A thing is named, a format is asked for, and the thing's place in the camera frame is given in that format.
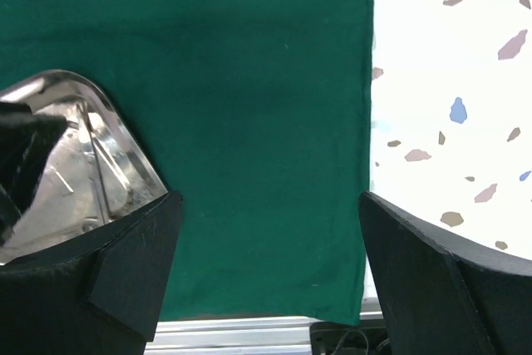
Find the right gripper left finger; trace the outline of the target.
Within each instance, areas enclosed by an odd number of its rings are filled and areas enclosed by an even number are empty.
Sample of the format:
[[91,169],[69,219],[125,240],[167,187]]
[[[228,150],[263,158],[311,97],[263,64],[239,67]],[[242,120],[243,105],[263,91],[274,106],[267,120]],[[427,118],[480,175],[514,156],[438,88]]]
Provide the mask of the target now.
[[182,220],[171,191],[1,267],[3,354],[142,354],[155,337]]

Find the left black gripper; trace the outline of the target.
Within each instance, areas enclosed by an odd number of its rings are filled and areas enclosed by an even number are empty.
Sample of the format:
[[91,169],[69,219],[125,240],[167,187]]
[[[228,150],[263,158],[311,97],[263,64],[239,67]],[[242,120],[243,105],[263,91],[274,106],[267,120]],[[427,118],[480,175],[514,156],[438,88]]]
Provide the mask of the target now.
[[1,104],[1,243],[32,205],[47,160],[68,127],[64,116],[35,114],[26,104]]

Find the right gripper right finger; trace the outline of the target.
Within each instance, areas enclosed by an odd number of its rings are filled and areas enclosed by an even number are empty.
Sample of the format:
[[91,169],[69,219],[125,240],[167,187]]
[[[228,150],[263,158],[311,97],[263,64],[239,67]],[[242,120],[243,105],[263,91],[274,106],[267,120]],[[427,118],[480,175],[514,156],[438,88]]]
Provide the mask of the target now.
[[531,262],[370,192],[359,220],[392,352],[529,354]]

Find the steel instrument tray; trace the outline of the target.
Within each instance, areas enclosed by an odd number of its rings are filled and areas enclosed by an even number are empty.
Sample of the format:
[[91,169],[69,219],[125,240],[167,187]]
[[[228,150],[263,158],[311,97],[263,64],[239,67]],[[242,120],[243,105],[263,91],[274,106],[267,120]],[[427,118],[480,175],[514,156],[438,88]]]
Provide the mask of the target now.
[[1,246],[1,262],[52,247],[120,219],[167,189],[95,83],[50,70],[1,92],[67,129],[48,157],[34,201]]

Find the green surgical cloth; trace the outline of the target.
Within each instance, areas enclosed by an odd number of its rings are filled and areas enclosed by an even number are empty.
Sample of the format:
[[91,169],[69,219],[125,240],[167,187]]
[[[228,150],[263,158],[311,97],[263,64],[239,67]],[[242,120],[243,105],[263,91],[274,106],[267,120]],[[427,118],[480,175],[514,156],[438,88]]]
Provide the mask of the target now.
[[161,318],[358,322],[373,0],[1,0],[1,84],[101,86],[184,220]]

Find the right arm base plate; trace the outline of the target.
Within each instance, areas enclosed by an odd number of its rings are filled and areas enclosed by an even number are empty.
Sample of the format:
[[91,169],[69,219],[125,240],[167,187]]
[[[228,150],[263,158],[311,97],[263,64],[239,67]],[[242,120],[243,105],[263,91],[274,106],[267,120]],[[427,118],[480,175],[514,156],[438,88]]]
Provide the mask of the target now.
[[357,326],[318,322],[310,326],[312,354],[390,355],[392,347],[382,319]]

